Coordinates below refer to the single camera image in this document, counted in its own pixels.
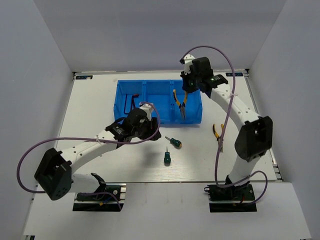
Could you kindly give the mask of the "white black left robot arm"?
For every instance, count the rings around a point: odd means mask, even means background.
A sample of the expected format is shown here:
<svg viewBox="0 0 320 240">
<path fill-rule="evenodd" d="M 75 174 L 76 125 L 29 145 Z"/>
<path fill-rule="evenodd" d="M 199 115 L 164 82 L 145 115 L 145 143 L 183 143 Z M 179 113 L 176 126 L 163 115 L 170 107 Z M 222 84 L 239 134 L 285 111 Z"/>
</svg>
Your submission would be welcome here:
<svg viewBox="0 0 320 240">
<path fill-rule="evenodd" d="M 35 172 L 36 181 L 52 201 L 67 193 L 92 196 L 96 200 L 103 198 L 107 194 L 103 178 L 93 172 L 77 174 L 77 170 L 107 152 L 133 145 L 135 138 L 140 143 L 161 138 L 158 117 L 153 117 L 153 112 L 153 105 L 145 103 L 132 109 L 126 117 L 115 120 L 95 138 L 62 151 L 47 150 Z"/>
</svg>

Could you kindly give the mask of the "yellow black long-nose pliers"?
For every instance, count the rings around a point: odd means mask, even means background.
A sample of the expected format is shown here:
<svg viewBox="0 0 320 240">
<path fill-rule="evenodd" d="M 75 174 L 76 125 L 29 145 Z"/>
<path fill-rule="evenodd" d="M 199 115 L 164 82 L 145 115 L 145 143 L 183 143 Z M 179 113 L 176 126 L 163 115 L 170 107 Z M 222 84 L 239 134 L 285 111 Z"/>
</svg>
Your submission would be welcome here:
<svg viewBox="0 0 320 240">
<path fill-rule="evenodd" d="M 220 127 L 221 127 L 221 131 L 223 131 L 223 130 L 224 130 L 224 124 L 221 124 Z M 214 134 L 217 142 L 219 143 L 219 142 L 220 142 L 220 139 L 221 139 L 221 136 L 220 136 L 220 134 L 219 134 L 219 133 L 217 132 L 217 130 L 216 130 L 216 124 L 215 124 L 215 123 L 212 125 L 212 131 L 213 131 L 213 134 Z M 221 146 L 219 147 L 219 151 L 220 151 L 221 153 L 223 152 L 223 143 L 221 143 Z"/>
</svg>

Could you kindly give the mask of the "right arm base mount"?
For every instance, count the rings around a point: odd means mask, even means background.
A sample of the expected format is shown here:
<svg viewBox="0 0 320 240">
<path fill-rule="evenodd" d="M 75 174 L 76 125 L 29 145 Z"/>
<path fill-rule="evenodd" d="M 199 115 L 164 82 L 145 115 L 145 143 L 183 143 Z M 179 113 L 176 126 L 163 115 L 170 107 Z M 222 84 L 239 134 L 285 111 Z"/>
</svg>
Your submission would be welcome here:
<svg viewBox="0 0 320 240">
<path fill-rule="evenodd" d="M 239 187 L 220 188 L 215 184 L 207 185 L 211 213 L 250 213 L 256 212 L 255 194 L 251 184 Z"/>
</svg>

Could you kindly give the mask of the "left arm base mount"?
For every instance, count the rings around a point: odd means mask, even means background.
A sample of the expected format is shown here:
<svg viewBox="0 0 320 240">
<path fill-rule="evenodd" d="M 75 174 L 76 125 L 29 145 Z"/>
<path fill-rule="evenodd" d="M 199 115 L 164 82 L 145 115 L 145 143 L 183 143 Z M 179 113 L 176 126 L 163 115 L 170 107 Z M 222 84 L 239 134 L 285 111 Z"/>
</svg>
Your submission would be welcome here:
<svg viewBox="0 0 320 240">
<path fill-rule="evenodd" d="M 120 212 L 126 198 L 125 183 L 103 183 L 94 193 L 77 193 L 73 212 Z"/>
</svg>

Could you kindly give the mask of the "green stubby Phillips screwdriver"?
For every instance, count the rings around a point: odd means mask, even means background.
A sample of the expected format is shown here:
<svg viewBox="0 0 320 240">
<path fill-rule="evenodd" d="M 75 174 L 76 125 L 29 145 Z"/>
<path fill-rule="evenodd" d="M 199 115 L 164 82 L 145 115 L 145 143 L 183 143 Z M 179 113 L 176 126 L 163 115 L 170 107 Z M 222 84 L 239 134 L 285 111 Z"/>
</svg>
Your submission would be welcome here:
<svg viewBox="0 0 320 240">
<path fill-rule="evenodd" d="M 176 149 L 181 149 L 182 142 L 180 140 L 177 140 L 175 138 L 169 138 L 165 136 L 165 138 L 170 142 L 171 145 L 173 145 Z"/>
</svg>

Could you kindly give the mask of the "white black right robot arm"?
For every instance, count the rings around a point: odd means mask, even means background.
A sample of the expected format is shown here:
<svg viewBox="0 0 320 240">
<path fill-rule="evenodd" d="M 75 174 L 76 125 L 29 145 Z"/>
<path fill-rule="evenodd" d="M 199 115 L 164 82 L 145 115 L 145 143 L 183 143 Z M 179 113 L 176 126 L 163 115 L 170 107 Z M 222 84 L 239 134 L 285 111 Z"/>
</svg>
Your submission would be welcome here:
<svg viewBox="0 0 320 240">
<path fill-rule="evenodd" d="M 273 121 L 269 116 L 260 116 L 235 95 L 228 80 L 214 74 L 207 57 L 187 54 L 181 63 L 182 89 L 187 93 L 197 90 L 205 93 L 226 112 L 239 131 L 234 143 L 237 157 L 225 179 L 226 195 L 236 200 L 243 195 L 243 185 L 249 181 L 257 162 L 272 147 Z"/>
</svg>

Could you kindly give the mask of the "green stubby flathead screwdriver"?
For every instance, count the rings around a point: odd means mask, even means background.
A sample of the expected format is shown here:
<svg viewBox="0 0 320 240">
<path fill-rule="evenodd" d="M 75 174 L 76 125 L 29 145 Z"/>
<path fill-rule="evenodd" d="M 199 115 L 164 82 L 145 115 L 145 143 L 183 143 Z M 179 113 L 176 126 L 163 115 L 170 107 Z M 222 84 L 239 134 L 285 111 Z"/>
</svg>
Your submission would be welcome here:
<svg viewBox="0 0 320 240">
<path fill-rule="evenodd" d="M 168 151 L 168 148 L 166 148 L 166 151 L 164 153 L 163 162 L 165 166 L 169 166 L 171 164 L 171 156 L 170 156 L 170 152 Z"/>
</svg>

